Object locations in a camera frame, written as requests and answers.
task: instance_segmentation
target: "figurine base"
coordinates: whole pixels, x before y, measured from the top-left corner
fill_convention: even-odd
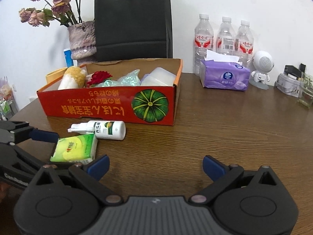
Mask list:
[[[253,79],[249,79],[249,83],[260,89],[264,89],[264,90],[269,89],[269,86],[267,84],[263,84],[261,82],[255,82]]]

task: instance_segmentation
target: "purple tissue package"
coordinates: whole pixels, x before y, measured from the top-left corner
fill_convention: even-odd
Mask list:
[[[250,70],[236,62],[201,61],[200,80],[203,87],[245,91]]]

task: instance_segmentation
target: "plastic bottle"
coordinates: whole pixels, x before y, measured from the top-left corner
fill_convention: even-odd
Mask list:
[[[207,55],[207,49],[213,51],[214,31],[209,23],[209,15],[200,14],[200,22],[195,28],[193,70],[199,75],[201,60]]]
[[[247,63],[252,59],[254,38],[250,31],[250,22],[242,20],[241,26],[235,38],[236,56],[240,57],[240,62]]]
[[[222,24],[217,36],[217,53],[233,55],[235,50],[235,31],[230,17],[222,17]]]
[[[90,120],[87,123],[72,124],[68,132],[79,134],[94,133],[97,139],[123,140],[126,134],[126,127],[123,121],[96,121]]]

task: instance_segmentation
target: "gray ribbed panel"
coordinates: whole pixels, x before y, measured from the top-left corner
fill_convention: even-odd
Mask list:
[[[108,207],[81,235],[231,235],[212,218],[208,209],[177,197],[129,197]]]

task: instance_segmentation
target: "wood grain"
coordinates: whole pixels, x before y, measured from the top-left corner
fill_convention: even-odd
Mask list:
[[[14,120],[29,121],[39,129],[73,135],[67,129],[87,119],[46,117],[38,100]],[[212,155],[225,164],[245,169],[270,165],[299,208],[293,235],[313,234],[313,114],[297,99],[278,89],[248,91],[203,89],[193,74],[183,73],[175,125],[127,124],[123,141],[100,140],[97,155],[107,154],[110,171],[101,180],[109,188],[129,195],[191,196],[211,183],[201,162]],[[52,146],[25,141],[20,146],[47,161]],[[12,214],[8,198],[0,213]],[[12,218],[2,218],[0,234],[13,233]]]

